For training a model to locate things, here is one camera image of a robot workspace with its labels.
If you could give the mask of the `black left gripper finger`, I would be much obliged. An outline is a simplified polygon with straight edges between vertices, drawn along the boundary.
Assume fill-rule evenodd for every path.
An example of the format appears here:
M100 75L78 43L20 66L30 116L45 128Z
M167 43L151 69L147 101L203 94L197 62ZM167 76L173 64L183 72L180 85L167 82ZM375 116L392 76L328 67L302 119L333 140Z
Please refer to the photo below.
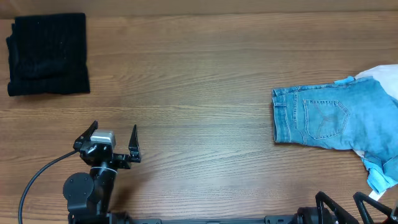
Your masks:
M128 145L131 162L141 162L140 147L137 138L137 125L135 124L132 130L131 138Z
M82 145L84 142L89 141L96 129L98 129L98 122L93 121L90 127L75 140L74 145Z

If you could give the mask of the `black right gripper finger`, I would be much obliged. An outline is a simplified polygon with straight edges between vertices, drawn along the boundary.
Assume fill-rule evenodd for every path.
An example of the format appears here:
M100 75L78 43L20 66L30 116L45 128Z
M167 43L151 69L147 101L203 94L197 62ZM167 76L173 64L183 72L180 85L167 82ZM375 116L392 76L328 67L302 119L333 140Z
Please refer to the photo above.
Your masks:
M385 206L384 204L372 199L362 192L356 192L353 195L353 198L364 224L375 224L373 218L370 216L366 208L366 204L368 204L372 208L375 208L386 216L386 219L382 222L382 224L395 224L394 209Z
M334 213L338 224L359 224L359 221L350 215L345 209L339 206L326 193L319 191L316 194L315 200L317 203L318 222L321 224L333 223L331 220L325 218L325 205Z

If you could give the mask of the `black skirt with pearl buttons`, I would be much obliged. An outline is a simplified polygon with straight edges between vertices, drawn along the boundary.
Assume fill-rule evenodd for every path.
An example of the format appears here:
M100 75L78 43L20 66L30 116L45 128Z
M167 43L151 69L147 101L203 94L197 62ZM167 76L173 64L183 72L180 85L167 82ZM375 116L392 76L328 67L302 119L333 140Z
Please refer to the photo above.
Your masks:
M9 96L90 92L84 13L20 16L11 29Z

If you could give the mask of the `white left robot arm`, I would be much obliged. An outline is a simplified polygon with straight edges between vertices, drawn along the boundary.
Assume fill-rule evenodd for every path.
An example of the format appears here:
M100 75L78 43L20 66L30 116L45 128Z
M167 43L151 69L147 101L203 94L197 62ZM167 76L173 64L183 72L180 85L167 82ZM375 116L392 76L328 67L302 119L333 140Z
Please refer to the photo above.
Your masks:
M127 154L115 153L115 146L114 132L99 130L97 121L75 140L73 148L90 166L90 172L77 172L63 185L69 223L133 222L126 212L110 212L109 203L118 170L130 169L132 163L141 162L137 126L132 129Z

